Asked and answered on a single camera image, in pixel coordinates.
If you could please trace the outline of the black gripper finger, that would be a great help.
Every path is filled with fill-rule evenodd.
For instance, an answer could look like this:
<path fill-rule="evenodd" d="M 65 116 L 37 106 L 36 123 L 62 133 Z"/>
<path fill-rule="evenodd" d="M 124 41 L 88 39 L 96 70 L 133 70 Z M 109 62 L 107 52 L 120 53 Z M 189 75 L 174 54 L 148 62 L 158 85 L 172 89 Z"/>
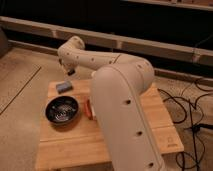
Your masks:
<path fill-rule="evenodd" d="M 75 70 L 74 69 L 71 69 L 70 71 L 68 71 L 67 75 L 68 76 L 71 76 L 75 73 Z"/>

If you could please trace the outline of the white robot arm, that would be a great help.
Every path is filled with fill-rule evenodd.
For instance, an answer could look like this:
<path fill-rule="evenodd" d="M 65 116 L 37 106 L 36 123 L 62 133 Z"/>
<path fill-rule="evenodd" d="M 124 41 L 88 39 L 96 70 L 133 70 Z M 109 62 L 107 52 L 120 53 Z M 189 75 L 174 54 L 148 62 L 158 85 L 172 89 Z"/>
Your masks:
<path fill-rule="evenodd" d="M 57 53 L 67 71 L 78 65 L 95 71 L 90 102 L 114 170 L 167 171 L 140 99 L 154 80 L 151 63 L 125 53 L 87 51 L 77 36 Z"/>

